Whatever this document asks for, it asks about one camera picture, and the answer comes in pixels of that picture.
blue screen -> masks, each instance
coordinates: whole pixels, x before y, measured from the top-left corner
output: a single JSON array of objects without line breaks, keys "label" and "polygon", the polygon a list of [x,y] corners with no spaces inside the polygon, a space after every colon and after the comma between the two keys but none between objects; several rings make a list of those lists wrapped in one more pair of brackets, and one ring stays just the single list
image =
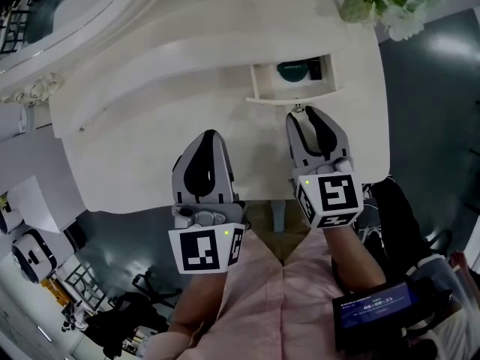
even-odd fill
[{"label": "blue screen", "polygon": [[342,326],[350,328],[381,319],[418,301],[407,283],[400,283],[373,295],[340,306]]}]

electronic device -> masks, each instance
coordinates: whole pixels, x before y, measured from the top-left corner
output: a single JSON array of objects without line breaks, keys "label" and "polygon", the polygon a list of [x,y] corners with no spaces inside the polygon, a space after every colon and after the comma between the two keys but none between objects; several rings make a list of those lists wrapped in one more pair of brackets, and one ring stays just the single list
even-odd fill
[{"label": "electronic device", "polygon": [[[452,292],[437,292],[430,278],[387,283],[335,298],[333,303],[335,346],[350,354],[380,347],[395,338],[417,337],[442,319]],[[409,329],[422,320],[427,325]]]}]

hand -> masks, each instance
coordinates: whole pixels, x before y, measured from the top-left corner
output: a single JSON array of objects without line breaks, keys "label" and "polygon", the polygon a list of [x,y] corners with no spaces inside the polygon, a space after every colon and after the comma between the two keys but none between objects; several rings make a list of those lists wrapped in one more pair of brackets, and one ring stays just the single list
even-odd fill
[{"label": "hand", "polygon": [[460,269],[463,271],[468,271],[468,263],[467,259],[463,252],[454,252],[450,255],[450,260],[448,261],[450,266],[454,268],[455,266],[459,266]]}]

green leaves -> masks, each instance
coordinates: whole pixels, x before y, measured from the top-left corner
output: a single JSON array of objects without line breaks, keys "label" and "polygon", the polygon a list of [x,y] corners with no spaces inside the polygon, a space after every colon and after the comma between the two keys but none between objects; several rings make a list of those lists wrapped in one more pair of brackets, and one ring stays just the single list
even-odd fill
[{"label": "green leaves", "polygon": [[360,23],[370,16],[372,4],[364,0],[345,0],[340,8],[340,17],[348,23]]}]

white flowers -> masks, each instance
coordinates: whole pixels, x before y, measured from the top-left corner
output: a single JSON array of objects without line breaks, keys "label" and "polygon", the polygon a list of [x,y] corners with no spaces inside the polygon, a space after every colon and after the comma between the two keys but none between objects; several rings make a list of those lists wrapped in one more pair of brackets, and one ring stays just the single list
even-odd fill
[{"label": "white flowers", "polygon": [[340,0],[340,16],[349,23],[376,20],[395,41],[418,34],[427,19],[427,9],[442,0]]}]

